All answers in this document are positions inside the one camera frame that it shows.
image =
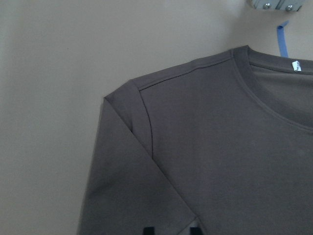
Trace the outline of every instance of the neckline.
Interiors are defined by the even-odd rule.
[[[277,100],[258,81],[251,65],[297,74],[313,75],[313,61],[294,58],[280,57],[252,50],[248,45],[230,50],[233,57],[234,67],[243,88],[261,106],[273,115],[302,129],[313,131],[313,116],[301,110],[288,106],[287,103]],[[299,61],[302,71],[294,71],[292,62]]]

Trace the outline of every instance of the fabric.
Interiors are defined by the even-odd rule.
[[[313,61],[242,46],[105,96],[78,234],[145,227],[313,234]]]

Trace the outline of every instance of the metal bracket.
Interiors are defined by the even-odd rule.
[[[305,0],[251,0],[255,9],[299,11]]]

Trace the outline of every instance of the clothing label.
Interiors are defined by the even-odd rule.
[[[294,61],[293,63],[292,63],[292,66],[293,66],[293,70],[294,71],[301,71],[301,67],[300,67],[300,62],[299,61]]]

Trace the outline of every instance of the blue tape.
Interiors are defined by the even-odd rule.
[[[277,27],[278,45],[279,45],[280,54],[283,57],[288,57],[287,46],[286,46],[286,41],[285,41],[285,32],[284,32],[284,27],[288,23],[289,21],[285,21]]]

